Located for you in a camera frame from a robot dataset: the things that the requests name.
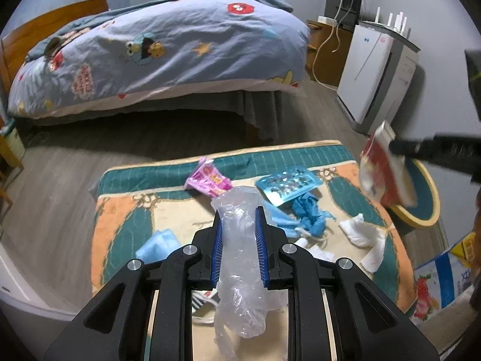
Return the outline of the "red white paper cup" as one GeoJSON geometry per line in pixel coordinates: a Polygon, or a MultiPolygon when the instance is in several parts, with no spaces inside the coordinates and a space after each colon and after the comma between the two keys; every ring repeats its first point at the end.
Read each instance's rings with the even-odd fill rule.
{"type": "Polygon", "coordinates": [[[405,157],[389,149],[395,132],[384,121],[369,137],[360,155],[360,187],[383,206],[417,205],[417,194],[405,165],[405,157]]]}

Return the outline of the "light blue face mask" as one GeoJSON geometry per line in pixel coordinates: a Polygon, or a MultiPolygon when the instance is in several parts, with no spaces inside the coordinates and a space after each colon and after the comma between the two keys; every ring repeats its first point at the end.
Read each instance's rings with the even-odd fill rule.
{"type": "Polygon", "coordinates": [[[171,229],[155,231],[135,252],[135,257],[146,264],[158,262],[180,247],[181,244],[171,229]]]}

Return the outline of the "white tissue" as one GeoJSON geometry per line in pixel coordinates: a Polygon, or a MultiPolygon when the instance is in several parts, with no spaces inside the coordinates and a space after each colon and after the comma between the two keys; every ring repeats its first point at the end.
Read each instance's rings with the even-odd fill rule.
{"type": "Polygon", "coordinates": [[[386,235],[375,225],[365,222],[363,214],[341,221],[339,227],[355,247],[369,250],[360,261],[362,268],[371,274],[377,272],[384,258],[386,235]]]}

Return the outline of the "clear plastic bag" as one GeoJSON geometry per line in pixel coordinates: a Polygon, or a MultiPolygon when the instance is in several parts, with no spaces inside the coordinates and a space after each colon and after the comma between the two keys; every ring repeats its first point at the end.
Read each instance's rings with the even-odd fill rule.
{"type": "Polygon", "coordinates": [[[211,205],[222,225],[222,259],[214,316],[215,343],[226,360],[236,360],[229,332],[250,339],[266,330],[268,312],[286,307],[285,290],[269,291],[260,276],[255,211],[263,198],[254,187],[234,187],[211,205]]]}

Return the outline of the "teal glove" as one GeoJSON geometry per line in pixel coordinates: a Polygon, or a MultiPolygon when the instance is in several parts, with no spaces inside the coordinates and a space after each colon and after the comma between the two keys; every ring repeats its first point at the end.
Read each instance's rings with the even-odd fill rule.
{"type": "Polygon", "coordinates": [[[320,209],[318,201],[316,196],[307,192],[292,201],[292,210],[300,220],[301,228],[311,236],[320,238],[326,230],[327,220],[336,218],[329,211],[320,209]]]}

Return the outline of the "blue pill blister pack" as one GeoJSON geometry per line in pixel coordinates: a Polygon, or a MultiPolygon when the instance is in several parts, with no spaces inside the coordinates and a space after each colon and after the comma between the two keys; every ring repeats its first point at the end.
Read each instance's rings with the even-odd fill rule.
{"type": "Polygon", "coordinates": [[[281,206],[321,186],[321,179],[304,166],[288,169],[259,178],[255,186],[273,206],[281,206]]]}

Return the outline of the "pink snack wrapper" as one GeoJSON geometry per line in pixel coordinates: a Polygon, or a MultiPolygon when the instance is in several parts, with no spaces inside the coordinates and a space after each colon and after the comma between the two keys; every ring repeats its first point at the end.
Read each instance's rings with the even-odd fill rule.
{"type": "Polygon", "coordinates": [[[202,157],[187,177],[183,189],[194,189],[210,198],[215,198],[231,190],[232,183],[229,178],[219,172],[213,159],[202,157]]]}

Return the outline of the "green white medicine box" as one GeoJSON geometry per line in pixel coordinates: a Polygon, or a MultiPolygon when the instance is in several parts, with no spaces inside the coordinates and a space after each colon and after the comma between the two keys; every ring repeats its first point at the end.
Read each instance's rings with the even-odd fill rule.
{"type": "Polygon", "coordinates": [[[193,291],[191,294],[192,323],[195,325],[211,326],[220,302],[216,289],[210,291],[193,291]]]}

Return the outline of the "teal yellow trash bin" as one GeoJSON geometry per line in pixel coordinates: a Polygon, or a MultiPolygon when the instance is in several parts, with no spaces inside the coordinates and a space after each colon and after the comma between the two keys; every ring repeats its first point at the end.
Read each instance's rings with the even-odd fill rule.
{"type": "Polygon", "coordinates": [[[391,206],[388,213],[394,223],[403,223],[413,229],[432,227],[440,219],[441,203],[438,188],[420,161],[407,159],[405,165],[417,195],[417,204],[408,208],[400,205],[391,206]]]}

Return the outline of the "blue strawberry carton box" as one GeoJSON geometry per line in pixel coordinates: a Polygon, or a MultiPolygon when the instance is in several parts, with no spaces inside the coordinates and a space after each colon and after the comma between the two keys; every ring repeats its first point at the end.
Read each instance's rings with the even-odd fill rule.
{"type": "Polygon", "coordinates": [[[414,271],[417,305],[411,317],[419,325],[451,305],[473,283],[475,232],[414,271]]]}

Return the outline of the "white wifi router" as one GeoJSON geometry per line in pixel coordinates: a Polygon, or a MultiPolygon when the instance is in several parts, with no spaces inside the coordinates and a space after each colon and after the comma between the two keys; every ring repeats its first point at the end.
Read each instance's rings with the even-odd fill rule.
{"type": "Polygon", "coordinates": [[[377,7],[374,21],[369,21],[368,24],[372,25],[377,30],[383,33],[393,33],[395,35],[401,36],[401,38],[406,37],[406,25],[407,16],[400,11],[397,15],[392,12],[389,13],[386,23],[381,22],[381,8],[377,7]]]}

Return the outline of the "white air purifier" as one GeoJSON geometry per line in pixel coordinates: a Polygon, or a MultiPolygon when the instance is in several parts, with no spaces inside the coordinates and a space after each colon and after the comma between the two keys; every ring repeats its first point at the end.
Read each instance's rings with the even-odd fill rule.
{"type": "Polygon", "coordinates": [[[337,98],[352,129],[372,134],[391,123],[416,71],[420,48],[387,27],[355,26],[337,98]]]}

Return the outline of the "green orange patterned mat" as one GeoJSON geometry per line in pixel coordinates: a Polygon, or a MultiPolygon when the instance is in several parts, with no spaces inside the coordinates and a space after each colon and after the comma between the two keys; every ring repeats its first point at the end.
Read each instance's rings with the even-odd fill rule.
{"type": "MultiPolygon", "coordinates": [[[[353,245],[340,228],[341,221],[362,215],[381,233],[385,249],[379,268],[370,274],[376,284],[404,313],[412,315],[417,302],[417,286],[412,264],[389,214],[361,192],[359,167],[350,151],[335,140],[250,148],[213,157],[220,173],[235,187],[246,187],[250,200],[260,201],[255,183],[263,176],[304,166],[318,174],[321,185],[314,194],[320,209],[330,212],[325,240],[310,242],[310,248],[332,259],[349,258],[361,265],[369,248],[353,245]]],[[[194,158],[145,165],[115,167],[100,180],[95,229],[91,249],[91,283],[101,288],[133,259],[156,231],[171,230],[181,245],[192,242],[195,233],[214,221],[215,199],[183,183],[191,174],[194,158]]],[[[284,360],[287,357],[288,294],[269,291],[256,282],[252,290],[262,307],[246,326],[251,337],[223,327],[220,350],[214,326],[195,323],[193,357],[196,360],[284,360]]]]}

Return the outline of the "wooden tv cabinet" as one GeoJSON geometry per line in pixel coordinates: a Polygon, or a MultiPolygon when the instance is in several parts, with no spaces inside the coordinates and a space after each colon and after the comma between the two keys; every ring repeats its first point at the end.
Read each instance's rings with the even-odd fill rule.
{"type": "Polygon", "coordinates": [[[353,33],[313,20],[307,21],[310,39],[307,45],[306,70],[311,80],[338,87],[342,78],[353,33]]]}

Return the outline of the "black television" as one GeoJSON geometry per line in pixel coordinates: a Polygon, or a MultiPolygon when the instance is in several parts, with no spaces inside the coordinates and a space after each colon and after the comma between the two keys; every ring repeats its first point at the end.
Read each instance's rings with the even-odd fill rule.
{"type": "Polygon", "coordinates": [[[324,16],[336,20],[341,29],[353,32],[359,22],[362,0],[325,0],[324,16]]]}

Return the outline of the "cartoon print blue duvet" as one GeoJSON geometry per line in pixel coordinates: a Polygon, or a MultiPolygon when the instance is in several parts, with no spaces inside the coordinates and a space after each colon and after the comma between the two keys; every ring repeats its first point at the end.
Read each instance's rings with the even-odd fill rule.
{"type": "Polygon", "coordinates": [[[12,116],[231,91],[299,92],[310,31],[284,0],[157,0],[71,21],[27,50],[12,116]]]}

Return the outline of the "wooden bed headboard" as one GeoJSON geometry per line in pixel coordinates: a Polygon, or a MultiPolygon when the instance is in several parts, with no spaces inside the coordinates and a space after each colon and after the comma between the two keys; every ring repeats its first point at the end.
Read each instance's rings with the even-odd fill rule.
{"type": "Polygon", "coordinates": [[[52,35],[67,23],[84,16],[107,11],[107,0],[85,0],[48,11],[1,38],[1,80],[9,94],[11,84],[24,63],[27,53],[41,40],[52,35]]]}

